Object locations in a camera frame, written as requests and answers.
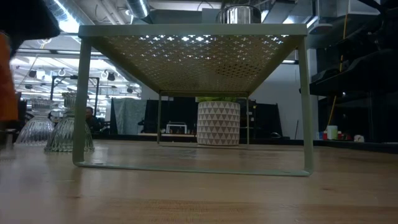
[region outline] shelf leg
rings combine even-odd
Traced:
[[[250,123],[250,120],[249,120],[249,96],[248,96],[248,97],[246,97],[246,134],[247,134],[247,138],[248,138],[248,141],[246,143],[248,144],[248,148],[249,148],[249,145],[250,145],[250,141],[249,141],[249,139],[250,139],[249,123]]]
[[[301,107],[304,133],[304,170],[311,174],[313,172],[313,134],[305,38],[303,38],[298,47],[298,65],[300,69]]]
[[[160,117],[162,115],[162,92],[159,91],[159,102],[157,106],[157,144],[160,143]]]
[[[88,75],[90,73],[91,44],[81,40],[80,61],[77,79],[77,93],[75,103],[75,126],[73,129],[73,163],[84,162],[85,150],[85,115],[87,104]]]

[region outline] ceiling pipe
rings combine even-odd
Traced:
[[[96,0],[96,3],[98,7],[105,13],[105,16],[111,21],[113,25],[118,24],[112,17],[112,15],[109,13],[109,11],[105,8],[104,4],[102,3],[101,0]]]
[[[73,0],[44,0],[44,3],[58,21],[69,19],[69,13],[81,25],[94,25],[94,22]]]
[[[120,16],[119,12],[116,10],[116,8],[113,6],[110,0],[103,0],[107,8],[111,11],[111,13],[115,16],[115,18],[119,21],[120,24],[125,25],[126,22],[124,19]]]
[[[149,15],[150,9],[147,0],[126,0],[126,2],[134,17],[143,19]]]

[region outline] wooden tabletop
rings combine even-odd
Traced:
[[[158,147],[95,141],[90,160],[263,169],[300,146]],[[398,155],[315,148],[311,177],[78,168],[71,154],[0,152],[0,223],[398,223]]]

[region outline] person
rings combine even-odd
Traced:
[[[94,109],[90,106],[86,107],[86,123],[91,132],[97,132],[101,129],[101,122],[94,115]]]

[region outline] clear glass vase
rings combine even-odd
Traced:
[[[73,129],[75,126],[75,101],[76,93],[63,93],[64,107],[67,111],[64,118],[56,125],[44,151],[47,152],[72,152]],[[85,124],[85,152],[94,151],[93,138],[90,129]]]
[[[50,139],[54,124],[47,118],[52,109],[52,100],[32,99],[34,117],[22,128],[16,144],[44,146]]]

